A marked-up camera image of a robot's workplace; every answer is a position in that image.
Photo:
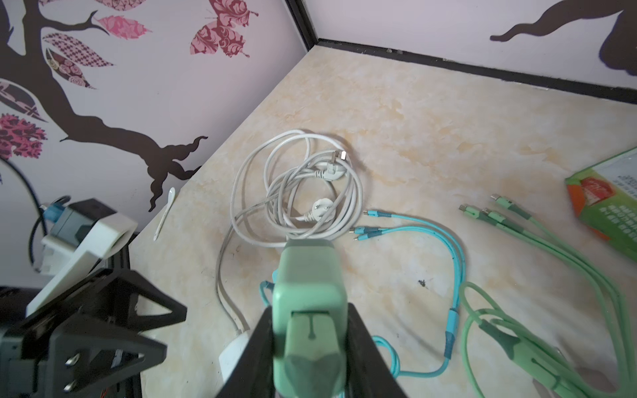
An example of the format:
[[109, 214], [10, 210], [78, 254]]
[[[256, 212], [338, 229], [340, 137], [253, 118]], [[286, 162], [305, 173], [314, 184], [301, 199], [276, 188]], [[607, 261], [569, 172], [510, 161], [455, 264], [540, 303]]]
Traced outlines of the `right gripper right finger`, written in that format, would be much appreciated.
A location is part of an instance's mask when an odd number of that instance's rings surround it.
[[347, 358], [346, 397], [406, 397], [403, 389], [391, 375], [353, 303], [348, 304], [345, 348]]

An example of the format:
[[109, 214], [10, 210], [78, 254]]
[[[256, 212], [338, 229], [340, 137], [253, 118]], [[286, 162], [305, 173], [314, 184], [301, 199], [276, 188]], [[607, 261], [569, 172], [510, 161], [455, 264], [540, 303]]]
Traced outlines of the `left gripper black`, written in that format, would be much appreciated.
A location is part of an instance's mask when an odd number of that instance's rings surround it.
[[[64, 323], [63, 295], [27, 314], [38, 293], [1, 288], [2, 397], [97, 397], [166, 359], [166, 345], [136, 332], [187, 318], [186, 306], [133, 270], [89, 275]], [[142, 300], [164, 312], [142, 314]]]

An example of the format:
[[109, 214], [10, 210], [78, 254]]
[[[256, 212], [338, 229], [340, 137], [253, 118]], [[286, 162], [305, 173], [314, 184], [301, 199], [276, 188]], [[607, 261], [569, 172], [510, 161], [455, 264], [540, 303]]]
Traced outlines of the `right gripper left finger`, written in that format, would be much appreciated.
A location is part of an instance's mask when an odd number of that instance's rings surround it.
[[267, 307], [217, 398], [275, 397], [272, 307]]

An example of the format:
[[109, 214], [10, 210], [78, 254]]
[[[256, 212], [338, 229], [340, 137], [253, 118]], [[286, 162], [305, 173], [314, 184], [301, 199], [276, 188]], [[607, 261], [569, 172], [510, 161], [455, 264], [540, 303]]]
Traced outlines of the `light green charger plug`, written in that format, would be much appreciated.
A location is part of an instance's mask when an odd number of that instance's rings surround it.
[[347, 378], [348, 296], [328, 240], [291, 240], [272, 302], [275, 389], [283, 397], [335, 397]]

